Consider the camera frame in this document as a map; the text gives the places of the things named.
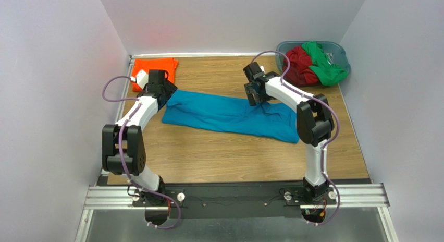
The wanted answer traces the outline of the blue t shirt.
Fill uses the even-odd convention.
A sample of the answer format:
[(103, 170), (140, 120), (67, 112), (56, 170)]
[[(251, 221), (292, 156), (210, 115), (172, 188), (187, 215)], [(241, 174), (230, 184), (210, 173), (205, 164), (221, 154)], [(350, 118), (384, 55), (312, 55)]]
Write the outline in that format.
[(296, 113), (283, 103), (251, 106), (246, 99), (177, 90), (166, 104), (164, 124), (233, 132), (298, 143)]

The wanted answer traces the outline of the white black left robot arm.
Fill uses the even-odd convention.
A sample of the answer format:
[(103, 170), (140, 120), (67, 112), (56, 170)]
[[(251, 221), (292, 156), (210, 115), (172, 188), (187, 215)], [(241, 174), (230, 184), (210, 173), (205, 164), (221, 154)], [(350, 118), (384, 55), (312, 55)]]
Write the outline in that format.
[(128, 80), (137, 84), (141, 91), (131, 97), (132, 108), (114, 124), (102, 129), (102, 167), (115, 175), (126, 176), (128, 183), (136, 187), (135, 196), (153, 206), (174, 203), (165, 193), (165, 183), (146, 164), (143, 130), (176, 92), (169, 81), (169, 73), (162, 69), (140, 70)]

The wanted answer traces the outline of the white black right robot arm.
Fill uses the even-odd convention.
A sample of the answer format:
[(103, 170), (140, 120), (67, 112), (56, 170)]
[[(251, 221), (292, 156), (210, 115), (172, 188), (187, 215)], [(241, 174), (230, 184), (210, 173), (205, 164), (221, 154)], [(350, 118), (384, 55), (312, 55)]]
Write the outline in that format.
[(257, 62), (245, 66), (243, 72), (249, 81), (244, 88), (251, 106), (276, 99), (296, 113), (297, 133), (306, 147), (302, 198), (317, 201), (329, 191), (326, 161), (334, 121), (326, 97), (302, 91), (275, 72), (264, 72)]

